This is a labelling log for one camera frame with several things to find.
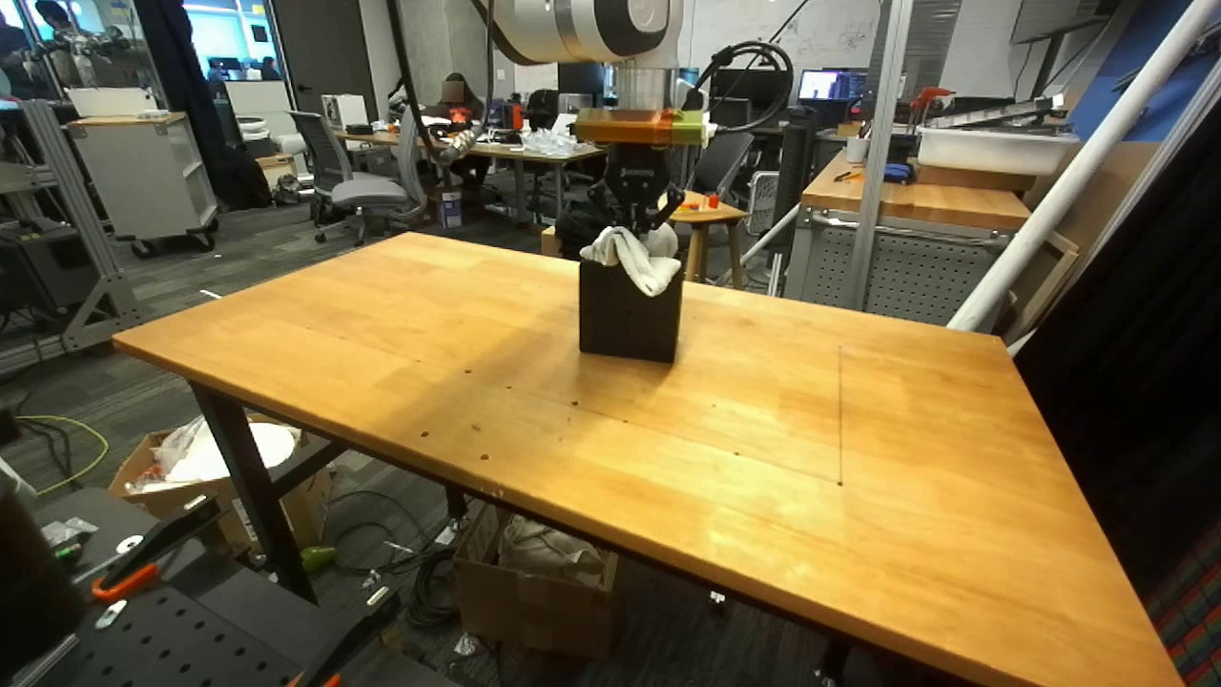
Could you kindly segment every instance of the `cardboard box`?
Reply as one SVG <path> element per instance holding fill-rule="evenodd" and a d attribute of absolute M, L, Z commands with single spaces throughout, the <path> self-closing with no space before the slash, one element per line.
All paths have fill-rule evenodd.
<path fill-rule="evenodd" d="M 537 231 L 537 254 L 541 254 L 541 255 L 560 255 L 560 232 L 555 232 L 555 225 L 541 225 L 541 231 Z"/>
<path fill-rule="evenodd" d="M 166 432 L 146 436 L 113 470 L 111 489 L 116 502 L 125 503 L 139 503 L 147 517 L 155 521 L 172 521 L 181 512 L 188 502 L 193 497 L 213 497 L 221 503 L 221 546 L 239 557 L 246 549 L 256 549 L 256 532 L 231 494 L 228 483 L 197 483 L 197 484 L 177 484 L 177 489 L 155 489 L 155 494 L 128 494 L 128 484 L 139 483 L 160 483 L 160 468 L 155 468 L 155 446 Z M 319 510 L 328 502 L 328 478 L 316 473 L 305 484 L 296 484 L 293 494 L 286 494 L 279 502 L 283 517 L 293 527 L 296 546 L 319 546 Z"/>
<path fill-rule="evenodd" d="M 619 553 L 607 553 L 593 583 L 502 569 L 497 557 L 502 510 L 485 510 L 462 532 L 453 557 L 453 602 L 462 630 L 530 655 L 597 661 L 614 639 Z"/>

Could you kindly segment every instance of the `office chair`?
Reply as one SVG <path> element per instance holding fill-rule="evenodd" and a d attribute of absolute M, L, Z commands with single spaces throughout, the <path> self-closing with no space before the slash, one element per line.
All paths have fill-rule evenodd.
<path fill-rule="evenodd" d="M 560 120 L 560 97 L 550 88 L 530 93 L 526 120 L 530 130 L 550 130 Z"/>
<path fill-rule="evenodd" d="M 715 130 L 708 151 L 696 155 L 696 165 L 685 181 L 701 195 L 731 195 L 736 172 L 747 165 L 756 138 L 747 130 Z"/>
<path fill-rule="evenodd" d="M 319 225 L 316 240 L 325 239 L 325 225 L 354 213 L 354 245 L 368 239 L 368 217 L 399 212 L 399 217 L 427 205 L 419 175 L 417 175 L 417 127 L 403 120 L 399 146 L 396 146 L 396 181 L 354 172 L 345 162 L 345 151 L 328 130 L 328 123 L 316 111 L 293 111 L 296 133 L 305 138 L 308 172 L 312 172 L 312 199 L 308 199 L 308 223 Z"/>
<path fill-rule="evenodd" d="M 708 100 L 708 120 L 715 127 L 743 127 L 743 123 L 756 120 L 756 109 L 752 109 L 752 100 L 738 100 L 738 97 L 713 97 Z"/>

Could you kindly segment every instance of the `pole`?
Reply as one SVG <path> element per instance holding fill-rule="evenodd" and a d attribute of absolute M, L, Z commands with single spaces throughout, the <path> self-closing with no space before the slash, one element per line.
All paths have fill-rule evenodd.
<path fill-rule="evenodd" d="M 878 83 L 874 123 L 871 123 L 867 195 L 860 195 L 860 213 L 857 213 L 860 225 L 853 231 L 850 269 L 846 269 L 846 307 L 850 309 L 867 309 L 867 300 L 871 300 L 881 185 L 883 185 L 892 109 L 899 100 L 899 71 L 902 71 L 902 53 L 908 53 L 908 32 L 910 32 L 910 0 L 888 0 L 881 83 Z"/>
<path fill-rule="evenodd" d="M 736 265 L 743 269 L 752 255 L 760 255 L 783 231 L 789 231 L 802 213 L 802 203 L 784 212 Z"/>
<path fill-rule="evenodd" d="M 1133 130 L 1133 123 L 1139 120 L 1147 97 L 1178 71 L 1178 60 L 1194 48 L 1194 40 L 1208 27 L 1215 3 L 1221 0 L 1185 3 L 1178 24 L 1171 27 L 1171 34 L 1156 48 L 1156 53 L 1144 60 L 1136 82 L 1121 93 L 1121 100 L 1101 120 L 1101 127 L 1083 141 L 1083 151 L 1059 172 L 1053 190 L 1036 203 L 1036 212 L 1025 217 L 1025 225 L 1014 232 L 1014 240 L 998 254 L 991 272 L 977 283 L 977 289 L 949 317 L 949 329 L 974 334 L 974 329 L 980 329 L 988 322 L 988 314 L 998 307 L 1005 288 L 1022 275 L 1030 255 L 1059 225 L 1059 217 L 1069 213 L 1075 195 L 1100 172 L 1101 158 Z"/>
<path fill-rule="evenodd" d="M 1185 111 L 1178 114 L 1173 130 L 1168 130 L 1168 138 L 1156 146 L 1152 162 L 1144 165 L 1144 172 L 1136 175 L 1136 185 L 1121 195 L 1119 212 L 1110 213 L 1110 223 L 1101 225 L 1100 240 L 1088 250 L 1088 255 L 1080 260 L 1075 275 L 1093 265 L 1093 255 L 1105 250 L 1105 240 L 1112 239 L 1112 231 L 1136 212 L 1136 203 L 1144 199 L 1144 190 L 1156 185 L 1156 175 L 1178 158 L 1178 151 L 1185 146 L 1185 138 L 1196 130 L 1196 123 L 1214 111 L 1214 102 L 1221 100 L 1221 60 L 1208 71 L 1205 83 L 1191 97 Z"/>

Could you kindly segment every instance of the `white cabinet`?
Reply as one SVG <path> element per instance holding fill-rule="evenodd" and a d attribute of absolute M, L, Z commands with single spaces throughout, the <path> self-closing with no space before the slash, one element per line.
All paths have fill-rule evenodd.
<path fill-rule="evenodd" d="M 163 239 L 213 245 L 217 195 L 188 114 L 76 120 L 69 133 L 113 239 L 133 240 L 135 255 Z"/>

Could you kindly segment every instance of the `black box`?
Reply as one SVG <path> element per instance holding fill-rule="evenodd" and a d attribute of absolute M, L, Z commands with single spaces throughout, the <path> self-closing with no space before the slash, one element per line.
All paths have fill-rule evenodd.
<path fill-rule="evenodd" d="M 681 272 L 643 300 L 623 269 L 581 265 L 581 350 L 658 361 L 679 349 Z"/>

